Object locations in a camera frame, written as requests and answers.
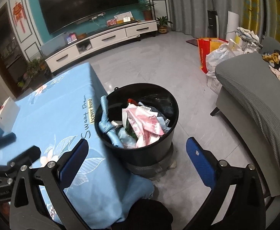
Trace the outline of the pink plastic bag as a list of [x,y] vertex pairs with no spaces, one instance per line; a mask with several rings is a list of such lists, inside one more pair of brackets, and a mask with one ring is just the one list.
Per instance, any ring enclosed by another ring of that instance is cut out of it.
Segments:
[[123,129],[118,136],[128,149],[139,149],[157,142],[164,134],[157,112],[145,106],[129,104],[122,109]]

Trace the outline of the black round trash bin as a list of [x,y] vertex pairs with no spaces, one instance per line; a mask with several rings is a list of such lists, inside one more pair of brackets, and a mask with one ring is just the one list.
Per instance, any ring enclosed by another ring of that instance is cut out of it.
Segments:
[[167,89],[150,83],[116,88],[100,98],[95,129],[122,163],[153,166],[173,149],[178,103]]

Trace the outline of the light blue printed tablecloth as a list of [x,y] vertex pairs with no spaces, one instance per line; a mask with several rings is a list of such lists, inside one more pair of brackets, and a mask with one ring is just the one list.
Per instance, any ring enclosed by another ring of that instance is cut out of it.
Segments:
[[40,158],[32,165],[43,168],[64,154],[70,168],[80,168],[65,194],[84,222],[93,229],[124,221],[132,205],[148,199],[152,182],[125,169],[103,144],[95,129],[95,113],[106,94],[90,64],[65,71],[17,101],[20,110],[12,131],[16,141],[0,150],[0,165],[29,147],[37,146]]

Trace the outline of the white box on table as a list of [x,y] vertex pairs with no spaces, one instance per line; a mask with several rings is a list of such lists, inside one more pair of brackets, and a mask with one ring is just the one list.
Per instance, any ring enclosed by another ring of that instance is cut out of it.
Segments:
[[4,132],[11,132],[15,120],[20,111],[20,107],[16,102],[9,97],[3,104],[3,107],[0,110],[0,128]]

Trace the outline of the grey sofa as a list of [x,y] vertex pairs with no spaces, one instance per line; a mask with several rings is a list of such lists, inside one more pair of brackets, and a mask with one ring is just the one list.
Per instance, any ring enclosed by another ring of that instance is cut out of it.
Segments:
[[267,36],[262,45],[259,53],[217,65],[215,76],[222,87],[211,115],[221,112],[255,159],[272,199],[266,211],[271,223],[280,213],[280,80],[262,54],[280,51],[280,43]]

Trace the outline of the white plastic bag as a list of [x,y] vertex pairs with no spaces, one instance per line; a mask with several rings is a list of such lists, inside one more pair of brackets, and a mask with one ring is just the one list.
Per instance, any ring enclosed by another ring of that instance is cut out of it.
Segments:
[[216,94],[220,93],[221,83],[217,80],[215,68],[221,62],[230,58],[244,54],[242,48],[232,39],[228,43],[222,44],[218,49],[212,51],[206,56],[207,65],[207,86]]

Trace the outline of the red orange shopping bag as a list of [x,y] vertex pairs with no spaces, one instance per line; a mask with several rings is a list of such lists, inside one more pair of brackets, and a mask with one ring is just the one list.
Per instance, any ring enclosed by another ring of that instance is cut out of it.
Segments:
[[222,44],[228,43],[228,41],[219,38],[205,37],[197,39],[197,43],[200,56],[201,70],[206,74],[208,72],[206,56],[212,51],[218,49]]

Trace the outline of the potted plant by cabinet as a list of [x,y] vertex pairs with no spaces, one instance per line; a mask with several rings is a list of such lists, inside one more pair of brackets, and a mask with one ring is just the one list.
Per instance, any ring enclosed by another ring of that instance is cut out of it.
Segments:
[[173,22],[170,21],[167,16],[157,17],[157,28],[159,34],[167,34],[168,25],[171,24],[173,24]]

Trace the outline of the white TV cabinet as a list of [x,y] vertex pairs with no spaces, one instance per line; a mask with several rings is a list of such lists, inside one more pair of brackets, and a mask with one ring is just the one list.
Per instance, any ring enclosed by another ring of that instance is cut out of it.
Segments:
[[127,40],[137,39],[146,33],[156,33],[157,21],[139,21],[118,25],[111,29],[78,40],[46,58],[46,63],[52,73],[67,64],[101,49],[110,47]]

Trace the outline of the red Chinese knot decoration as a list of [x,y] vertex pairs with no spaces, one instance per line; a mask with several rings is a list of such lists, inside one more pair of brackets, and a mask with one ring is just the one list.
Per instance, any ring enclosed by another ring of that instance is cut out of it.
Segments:
[[26,29],[25,29],[25,25],[23,24],[23,20],[26,21],[27,18],[26,18],[24,7],[21,2],[15,2],[15,5],[12,9],[12,16],[13,16],[14,25],[17,26],[18,24],[20,24],[23,33],[25,33]]

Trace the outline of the tall potted plant on cabinet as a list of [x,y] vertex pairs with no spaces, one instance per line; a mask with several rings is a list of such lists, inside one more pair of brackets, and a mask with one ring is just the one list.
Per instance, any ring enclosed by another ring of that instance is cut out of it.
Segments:
[[139,0],[138,7],[143,12],[145,21],[152,20],[152,10],[155,7],[154,2],[148,0]]

